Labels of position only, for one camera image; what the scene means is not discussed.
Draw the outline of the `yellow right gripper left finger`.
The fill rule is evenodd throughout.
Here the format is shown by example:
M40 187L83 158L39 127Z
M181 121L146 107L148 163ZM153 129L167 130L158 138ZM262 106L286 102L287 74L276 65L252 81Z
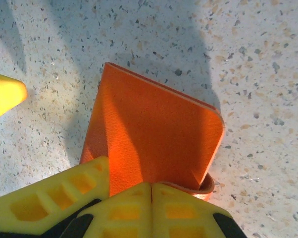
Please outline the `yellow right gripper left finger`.
M150 238L151 212L151 184L143 182L83 210L78 216L93 215L85 238Z

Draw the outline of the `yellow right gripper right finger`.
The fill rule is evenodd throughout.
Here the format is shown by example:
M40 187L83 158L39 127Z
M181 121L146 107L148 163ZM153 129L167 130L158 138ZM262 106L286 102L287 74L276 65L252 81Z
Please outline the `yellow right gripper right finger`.
M154 238L241 238L225 209L162 183L151 185Z

